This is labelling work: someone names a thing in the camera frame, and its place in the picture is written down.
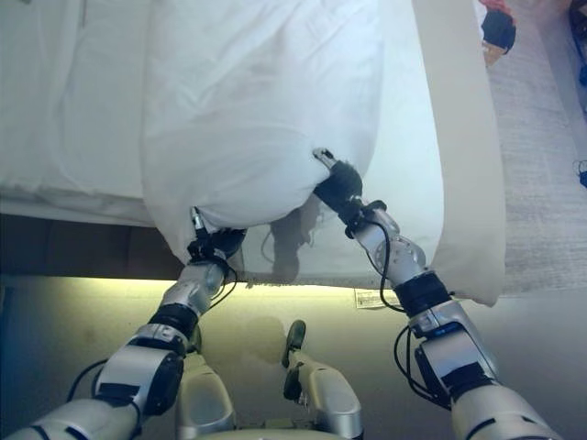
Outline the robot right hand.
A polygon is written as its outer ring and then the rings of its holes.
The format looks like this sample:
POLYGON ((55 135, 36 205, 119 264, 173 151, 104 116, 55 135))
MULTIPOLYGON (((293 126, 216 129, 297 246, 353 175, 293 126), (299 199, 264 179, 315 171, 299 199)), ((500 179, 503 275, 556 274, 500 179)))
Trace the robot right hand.
POLYGON ((314 195, 333 211, 341 210, 353 197, 362 195, 362 179, 348 162, 336 159, 326 148, 315 148, 313 156, 328 171, 328 177, 314 189, 314 195))

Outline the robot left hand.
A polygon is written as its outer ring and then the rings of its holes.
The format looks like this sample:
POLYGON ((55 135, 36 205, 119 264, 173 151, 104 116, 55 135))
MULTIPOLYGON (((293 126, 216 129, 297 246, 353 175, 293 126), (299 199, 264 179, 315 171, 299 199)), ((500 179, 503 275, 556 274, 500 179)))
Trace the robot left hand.
POLYGON ((246 229, 221 228, 210 232, 201 212, 196 206, 190 208, 195 238, 187 247, 190 261, 230 259, 241 247, 247 234, 246 229))

